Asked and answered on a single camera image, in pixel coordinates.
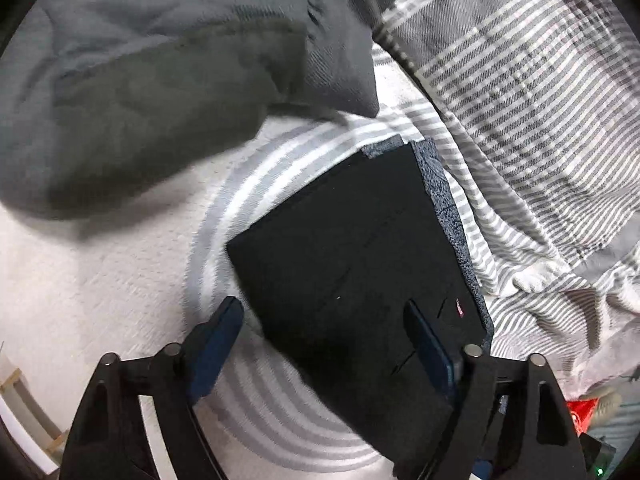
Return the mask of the black trousers with blue trim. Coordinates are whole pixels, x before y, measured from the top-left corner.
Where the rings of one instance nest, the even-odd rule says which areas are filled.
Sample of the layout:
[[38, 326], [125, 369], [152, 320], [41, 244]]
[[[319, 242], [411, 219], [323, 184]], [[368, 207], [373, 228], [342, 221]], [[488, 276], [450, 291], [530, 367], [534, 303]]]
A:
[[227, 252], [270, 344], [397, 478], [416, 478], [451, 408], [414, 352], [405, 304], [457, 346], [492, 338], [434, 142], [395, 136], [363, 148]]

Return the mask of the white patterned mattress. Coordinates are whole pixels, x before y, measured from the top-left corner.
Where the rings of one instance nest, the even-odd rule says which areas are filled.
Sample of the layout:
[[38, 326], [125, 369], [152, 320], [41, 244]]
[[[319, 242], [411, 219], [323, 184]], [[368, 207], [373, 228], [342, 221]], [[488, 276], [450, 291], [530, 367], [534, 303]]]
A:
[[[106, 352], [148, 356], [235, 294], [224, 246], [365, 145], [431, 138], [476, 264], [496, 215], [454, 124], [376, 51], [380, 114], [291, 110], [103, 214], [42, 221], [1, 214], [1, 374], [6, 402], [45, 456], [74, 418]], [[235, 479], [387, 479], [390, 462], [327, 410], [248, 316], [214, 392], [196, 408]]]

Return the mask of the striped grey white duvet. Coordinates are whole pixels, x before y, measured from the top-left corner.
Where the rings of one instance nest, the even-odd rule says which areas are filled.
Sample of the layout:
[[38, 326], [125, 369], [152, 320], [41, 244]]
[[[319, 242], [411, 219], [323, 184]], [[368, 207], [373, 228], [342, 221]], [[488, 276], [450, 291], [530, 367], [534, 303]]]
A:
[[397, 0], [381, 39], [419, 88], [495, 326], [568, 396], [639, 363], [639, 43], [612, 0]]

